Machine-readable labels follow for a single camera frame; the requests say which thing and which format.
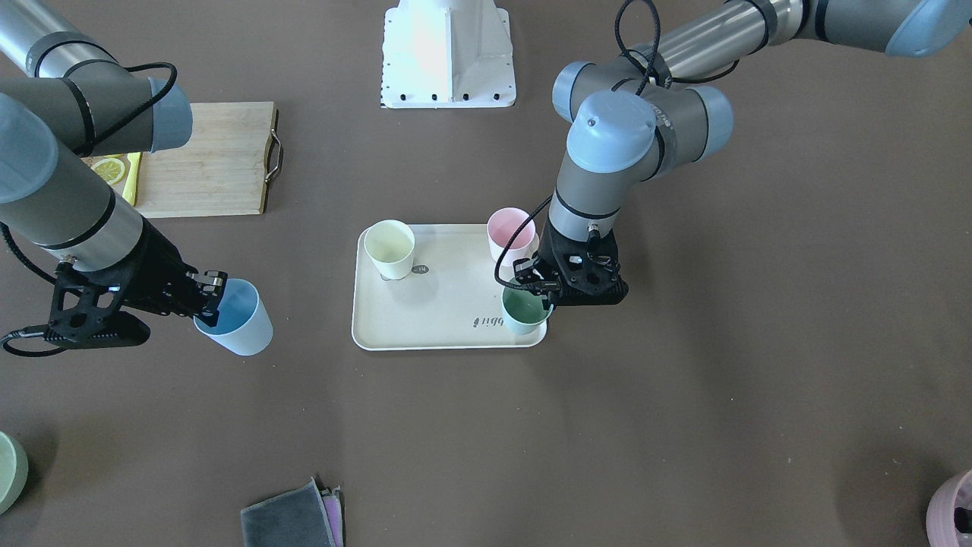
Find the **white tray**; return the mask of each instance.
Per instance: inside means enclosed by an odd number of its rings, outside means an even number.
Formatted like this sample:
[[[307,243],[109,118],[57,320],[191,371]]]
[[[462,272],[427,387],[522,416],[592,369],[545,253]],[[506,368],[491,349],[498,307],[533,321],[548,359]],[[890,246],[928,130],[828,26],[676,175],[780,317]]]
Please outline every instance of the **white tray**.
[[[370,351],[530,347],[546,322],[517,336],[503,327],[503,288],[493,279],[485,224],[413,224],[415,267],[388,281],[358,238],[351,337]],[[428,269],[426,273],[417,273]],[[501,274],[512,276],[511,268]]]

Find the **light blue joint cap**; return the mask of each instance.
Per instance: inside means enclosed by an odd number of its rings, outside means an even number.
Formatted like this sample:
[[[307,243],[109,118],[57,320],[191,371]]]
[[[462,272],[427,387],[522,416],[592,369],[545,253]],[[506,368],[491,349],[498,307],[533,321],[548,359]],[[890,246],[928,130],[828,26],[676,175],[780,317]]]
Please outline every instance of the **light blue joint cap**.
[[[57,139],[33,112],[0,93],[0,203],[30,196],[57,168]]]
[[[715,154],[729,142],[736,119],[732,113],[732,104],[722,92],[712,86],[691,87],[690,90],[702,97],[702,104],[706,107],[706,117],[709,119],[709,136],[706,139],[706,149],[696,162]]]
[[[580,71],[588,64],[591,63],[582,60],[572,62],[565,66],[564,70],[560,71],[557,79],[553,82],[553,109],[557,111],[557,114],[560,114],[561,118],[568,122],[573,121],[571,117],[573,83],[577,81],[577,76],[580,75]]]
[[[922,0],[887,43],[889,56],[926,57],[949,45],[972,19],[972,0]]]
[[[597,91],[584,99],[567,133],[573,162],[594,173],[636,164],[655,140],[655,111],[628,91]]]
[[[152,96],[155,96],[165,81],[149,78]],[[192,109],[186,94],[178,85],[152,107],[152,152],[179,148],[189,142],[192,136]]]

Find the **pink cup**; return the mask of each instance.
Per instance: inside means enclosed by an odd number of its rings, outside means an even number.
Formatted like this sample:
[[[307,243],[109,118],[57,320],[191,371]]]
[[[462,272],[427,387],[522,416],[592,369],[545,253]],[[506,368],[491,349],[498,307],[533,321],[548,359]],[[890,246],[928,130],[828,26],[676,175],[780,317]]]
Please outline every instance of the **pink cup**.
[[[516,229],[529,216],[522,209],[506,207],[496,211],[493,213],[493,216],[489,217],[489,222],[486,223],[486,233],[489,235],[489,250],[493,256],[494,263],[500,259],[500,254],[503,252],[503,248],[506,247],[509,239],[513,237],[513,233],[516,232]],[[536,236],[537,226],[531,220],[523,228],[523,231],[520,232],[520,235],[516,237],[509,250],[506,251],[506,256],[503,257],[503,266],[510,267],[515,260],[530,258],[530,255],[533,254],[531,243],[534,242],[534,237]]]

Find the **light green cup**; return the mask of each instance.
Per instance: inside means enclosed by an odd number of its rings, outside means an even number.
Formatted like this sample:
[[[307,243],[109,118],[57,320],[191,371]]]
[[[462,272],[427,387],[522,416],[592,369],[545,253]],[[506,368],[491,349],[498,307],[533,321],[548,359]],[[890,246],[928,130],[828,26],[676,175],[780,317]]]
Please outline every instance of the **light green cup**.
[[[513,334],[524,336],[534,332],[550,313],[553,307],[544,310],[541,297],[509,287],[503,289],[503,325]]]
[[[4,514],[27,482],[27,454],[13,437],[0,431],[0,515]]]

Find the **black cable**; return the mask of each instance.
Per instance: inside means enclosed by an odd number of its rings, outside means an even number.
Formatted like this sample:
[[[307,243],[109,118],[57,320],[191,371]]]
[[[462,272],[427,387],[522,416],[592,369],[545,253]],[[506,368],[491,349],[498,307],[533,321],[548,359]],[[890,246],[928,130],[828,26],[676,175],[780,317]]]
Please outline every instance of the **black cable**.
[[[10,247],[10,252],[14,253],[14,256],[16,256],[17,259],[20,260],[20,263],[25,265],[28,270],[37,274],[40,278],[50,283],[51,285],[53,285],[57,281],[57,279],[55,279],[53,275],[50,275],[49,273],[41,270],[40,267],[38,267],[36,264],[31,262],[29,258],[27,258],[27,255],[23,254],[23,251],[21,251],[20,247],[17,246],[17,242],[14,241],[13,234],[10,233],[10,227],[2,222],[0,222],[0,233],[3,234],[3,240],[6,241],[7,246]]]
[[[635,68],[642,73],[642,82],[638,86],[638,91],[635,94],[640,95],[644,91],[644,87],[647,86],[648,80],[652,76],[657,76],[655,72],[655,57],[658,55],[658,45],[661,43],[662,39],[662,21],[658,16],[658,9],[655,7],[655,3],[652,0],[642,0],[647,6],[648,10],[651,11],[651,22],[655,27],[654,36],[651,39],[650,50],[647,55],[645,55],[645,66],[637,62],[633,57],[631,57],[631,51],[627,46],[624,45],[624,40],[621,39],[621,18],[624,16],[624,11],[628,9],[628,6],[633,4],[638,0],[624,0],[624,4],[621,5],[621,9],[617,11],[617,17],[614,18],[614,40],[617,41],[617,47],[621,49],[621,54],[628,59]]]
[[[551,194],[546,200],[543,200],[543,203],[541,203],[536,209],[534,209],[534,212],[530,213],[530,216],[527,217],[527,220],[523,221],[523,224],[521,224],[520,227],[517,228],[515,232],[513,232],[513,235],[509,238],[509,241],[506,242],[506,246],[503,248],[503,251],[500,253],[500,258],[496,260],[496,267],[493,269],[493,277],[496,279],[496,282],[499,283],[500,285],[511,289],[521,290],[521,291],[529,290],[528,285],[517,285],[515,283],[510,283],[509,281],[500,279],[500,265],[503,264],[503,259],[506,258],[506,252],[509,251],[509,248],[513,246],[513,242],[516,241],[516,238],[517,236],[520,235],[520,232],[523,232],[523,229],[526,228],[527,225],[530,224],[530,222],[534,220],[534,218],[536,218],[541,211],[543,211],[544,207],[550,205],[551,200],[553,200],[553,194]]]
[[[54,349],[45,349],[43,351],[27,351],[25,349],[17,349],[10,345],[11,340],[16,340],[20,338],[38,338],[44,335],[43,330],[38,328],[26,327],[16,331],[11,331],[4,335],[0,339],[0,346],[3,347],[8,353],[16,355],[17,357],[50,357],[51,355],[57,355],[63,351],[67,351],[66,347],[55,347]]]
[[[141,72],[143,70],[150,70],[153,68],[167,68],[169,70],[169,79],[165,82],[165,85],[162,86],[162,89],[158,90],[156,94],[152,95],[152,98],[142,103],[138,108],[129,112],[127,116],[121,118],[120,120],[115,122],[114,125],[105,129],[101,134],[94,137],[89,142],[86,142],[84,145],[74,149],[72,152],[74,152],[79,156],[87,156],[94,150],[95,146],[101,144],[102,142],[105,141],[105,139],[119,132],[122,128],[124,128],[128,124],[131,124],[131,122],[135,118],[138,118],[146,110],[155,106],[156,103],[163,100],[165,96],[168,95],[170,91],[172,91],[172,88],[175,87],[176,85],[176,78],[179,76],[179,71],[176,70],[174,64],[169,62],[151,62],[148,64],[140,64],[137,66],[124,67],[124,69],[127,70],[128,72]]]
[[[719,78],[722,78],[722,77],[725,77],[725,76],[728,76],[728,75],[732,74],[732,71],[733,70],[736,70],[736,67],[737,66],[739,66],[739,60],[738,59],[736,59],[736,62],[732,63],[732,66],[730,66],[729,68],[723,70],[722,72],[719,72],[718,74],[716,74],[714,76],[709,76],[708,78],[702,78],[702,79],[699,79],[699,80],[689,80],[687,78],[672,78],[672,81],[675,82],[676,84],[707,84],[709,82],[714,82],[714,81],[718,80]]]

